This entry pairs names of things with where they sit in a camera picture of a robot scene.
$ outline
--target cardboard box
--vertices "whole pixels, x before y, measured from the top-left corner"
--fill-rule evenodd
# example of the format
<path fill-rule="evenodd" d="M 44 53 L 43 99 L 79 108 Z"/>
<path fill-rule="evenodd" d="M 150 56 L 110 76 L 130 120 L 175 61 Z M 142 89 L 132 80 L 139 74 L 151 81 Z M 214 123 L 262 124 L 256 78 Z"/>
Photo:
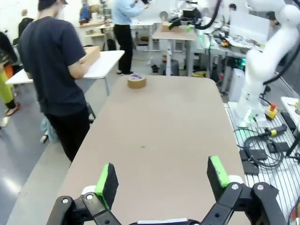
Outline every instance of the cardboard box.
<path fill-rule="evenodd" d="M 81 59 L 81 63 L 93 65 L 100 58 L 100 46 L 85 47 L 86 55 Z"/>
<path fill-rule="evenodd" d="M 161 31 L 162 32 L 179 32 L 179 27 L 173 27 L 171 30 L 169 30 L 169 25 L 170 25 L 170 23 L 168 21 L 164 21 Z"/>

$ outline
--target black trousers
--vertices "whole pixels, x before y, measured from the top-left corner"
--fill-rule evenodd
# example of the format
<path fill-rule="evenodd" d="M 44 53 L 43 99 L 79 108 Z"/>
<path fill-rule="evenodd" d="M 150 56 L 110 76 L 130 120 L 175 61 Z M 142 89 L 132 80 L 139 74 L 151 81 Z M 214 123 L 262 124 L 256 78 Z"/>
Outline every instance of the black trousers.
<path fill-rule="evenodd" d="M 133 42 L 131 36 L 131 29 L 129 25 L 115 25 L 113 32 L 120 45 L 120 50 L 125 53 L 119 60 L 119 70 L 123 74 L 129 74 L 131 71 L 131 61 L 133 55 Z"/>
<path fill-rule="evenodd" d="M 69 116 L 45 114 L 56 131 L 66 156 L 72 162 L 90 129 L 89 112 L 85 107 L 78 113 Z"/>

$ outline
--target spool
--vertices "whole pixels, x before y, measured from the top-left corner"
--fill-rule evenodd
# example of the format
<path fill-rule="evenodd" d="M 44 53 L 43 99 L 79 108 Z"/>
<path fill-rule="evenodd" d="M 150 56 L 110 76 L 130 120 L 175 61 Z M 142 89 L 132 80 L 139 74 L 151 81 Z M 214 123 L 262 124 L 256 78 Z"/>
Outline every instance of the spool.
<path fill-rule="evenodd" d="M 147 84 L 146 77 L 138 74 L 132 74 L 127 79 L 127 85 L 132 89 L 140 89 L 145 87 Z"/>

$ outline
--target floor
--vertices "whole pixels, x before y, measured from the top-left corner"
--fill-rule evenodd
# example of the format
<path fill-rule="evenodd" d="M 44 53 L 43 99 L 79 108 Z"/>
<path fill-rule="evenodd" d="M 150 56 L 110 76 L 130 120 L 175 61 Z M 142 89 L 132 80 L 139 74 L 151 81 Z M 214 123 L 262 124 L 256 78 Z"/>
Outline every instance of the floor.
<path fill-rule="evenodd" d="M 161 55 L 152 54 L 154 63 L 159 65 Z M 184 55 L 176 53 L 175 58 L 183 61 Z M 132 70 L 151 74 L 147 66 L 146 52 L 136 52 Z M 108 75 L 113 87 L 119 76 L 115 67 Z M 107 96 L 103 80 L 79 81 L 87 101 L 96 114 L 101 110 Z M 269 101 L 277 103 L 281 96 L 296 97 L 282 80 L 276 81 L 267 94 Z M 69 168 L 69 161 L 57 143 L 41 144 L 40 122 L 42 114 L 36 102 L 32 84 L 21 85 L 17 101 L 22 105 L 14 114 L 7 127 L 2 129 L 0 138 L 0 225 L 42 225 L 46 224 L 56 194 Z M 0 104 L 0 116 L 5 107 Z"/>

